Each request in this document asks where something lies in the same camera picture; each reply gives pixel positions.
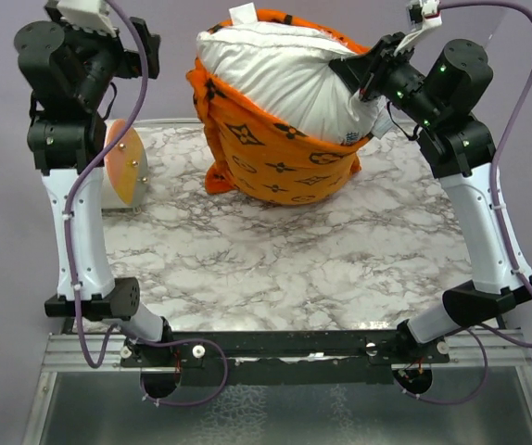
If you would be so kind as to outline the white pillow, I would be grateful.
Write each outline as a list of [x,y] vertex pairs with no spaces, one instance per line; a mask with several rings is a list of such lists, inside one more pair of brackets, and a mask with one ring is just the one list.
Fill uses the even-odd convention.
[[383,99],[361,102],[330,68],[358,52],[329,32],[257,21],[201,32],[196,50],[209,73],[321,141],[352,145],[391,126]]

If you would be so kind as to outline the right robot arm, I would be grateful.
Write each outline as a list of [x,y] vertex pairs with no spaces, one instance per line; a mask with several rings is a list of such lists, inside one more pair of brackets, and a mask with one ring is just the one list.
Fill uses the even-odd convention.
[[367,53],[330,61],[330,69],[361,101],[384,97],[415,124],[412,140],[450,199],[472,265],[470,281],[445,291],[438,305],[400,323],[394,341],[404,362],[429,344],[479,325],[532,299],[532,269],[505,209],[497,148],[472,113],[493,79],[479,44],[448,42],[428,74],[398,49],[402,33],[386,35]]

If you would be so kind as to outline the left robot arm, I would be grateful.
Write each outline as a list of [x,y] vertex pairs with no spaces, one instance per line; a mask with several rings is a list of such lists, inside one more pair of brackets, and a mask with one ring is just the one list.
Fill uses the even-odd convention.
[[161,39],[114,1],[49,1],[46,19],[15,35],[19,70],[31,88],[27,144],[53,214],[57,290],[51,318],[101,322],[143,343],[161,366],[173,357],[171,329],[140,300],[133,277],[110,270],[102,218],[107,156],[127,140],[134,117],[108,134],[99,106],[117,78],[148,83],[159,73]]

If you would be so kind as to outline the orange patterned pillowcase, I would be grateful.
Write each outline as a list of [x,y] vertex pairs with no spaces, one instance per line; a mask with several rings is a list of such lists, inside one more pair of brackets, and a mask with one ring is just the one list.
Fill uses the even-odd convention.
[[[336,30],[280,11],[256,9],[259,21],[329,32],[357,50],[357,55],[366,52],[365,46]],[[214,33],[228,26],[233,26],[230,15],[204,32]],[[239,190],[274,204],[303,205],[333,195],[360,170],[358,152],[371,140],[371,133],[352,145],[309,136],[209,73],[197,51],[195,65],[186,78],[214,158],[205,179],[209,193]]]

